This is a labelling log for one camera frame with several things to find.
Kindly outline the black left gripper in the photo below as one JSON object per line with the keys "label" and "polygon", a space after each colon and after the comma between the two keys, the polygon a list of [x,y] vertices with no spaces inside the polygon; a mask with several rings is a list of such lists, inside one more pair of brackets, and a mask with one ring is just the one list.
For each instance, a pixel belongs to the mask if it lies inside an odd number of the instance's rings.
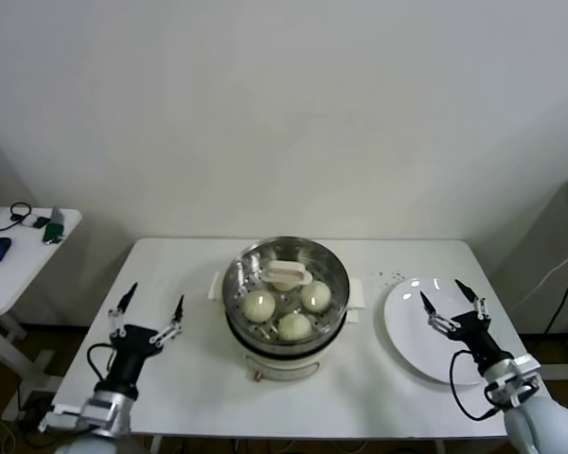
{"label": "black left gripper", "polygon": [[132,284],[117,306],[108,311],[115,357],[104,378],[105,391],[136,391],[136,383],[145,361],[162,352],[163,348],[158,345],[166,345],[182,331],[185,295],[180,297],[170,324],[159,332],[137,325],[124,325],[124,315],[137,286],[137,283]]}

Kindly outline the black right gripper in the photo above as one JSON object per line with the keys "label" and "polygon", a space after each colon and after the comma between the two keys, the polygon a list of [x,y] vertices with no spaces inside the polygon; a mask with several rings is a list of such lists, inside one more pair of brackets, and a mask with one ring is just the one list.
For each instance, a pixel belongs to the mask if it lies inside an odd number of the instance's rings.
{"label": "black right gripper", "polygon": [[507,351],[503,350],[488,332],[490,316],[486,300],[460,280],[455,279],[454,282],[475,311],[458,315],[451,320],[438,313],[425,293],[420,292],[423,307],[428,315],[428,325],[436,331],[452,331],[449,339],[466,345],[476,365],[494,365],[507,359]]}

